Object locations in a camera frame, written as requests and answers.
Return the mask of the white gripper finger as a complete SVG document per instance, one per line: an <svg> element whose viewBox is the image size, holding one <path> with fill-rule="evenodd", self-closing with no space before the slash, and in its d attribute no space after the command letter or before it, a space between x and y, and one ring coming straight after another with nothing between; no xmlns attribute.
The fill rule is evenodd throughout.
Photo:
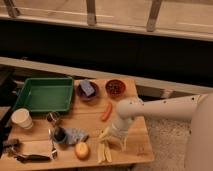
<svg viewBox="0 0 213 171"><path fill-rule="evenodd" d="M99 135L98 139L99 140L105 140L106 138L108 138L110 136L110 128L106 127L101 134Z"/></svg>
<svg viewBox="0 0 213 171"><path fill-rule="evenodd" d="M121 149L122 151L126 151L126 148L127 148L127 137L123 138L121 140Z"/></svg>

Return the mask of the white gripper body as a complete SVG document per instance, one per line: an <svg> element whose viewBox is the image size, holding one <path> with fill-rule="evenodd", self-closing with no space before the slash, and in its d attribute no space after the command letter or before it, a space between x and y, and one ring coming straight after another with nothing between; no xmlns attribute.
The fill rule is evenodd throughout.
<svg viewBox="0 0 213 171"><path fill-rule="evenodd" d="M114 137L117 137L119 139L125 139L132 123L132 118L122 119L120 117L115 117L112 123L110 124L110 132Z"/></svg>

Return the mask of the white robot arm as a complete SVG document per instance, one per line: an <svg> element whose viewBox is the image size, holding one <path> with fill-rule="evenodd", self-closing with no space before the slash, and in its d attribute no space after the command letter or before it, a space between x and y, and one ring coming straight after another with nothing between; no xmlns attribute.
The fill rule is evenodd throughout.
<svg viewBox="0 0 213 171"><path fill-rule="evenodd" d="M213 93L148 102L138 97L122 99L99 141L113 136L125 148L128 130L138 116L190 120L185 171L213 171Z"/></svg>

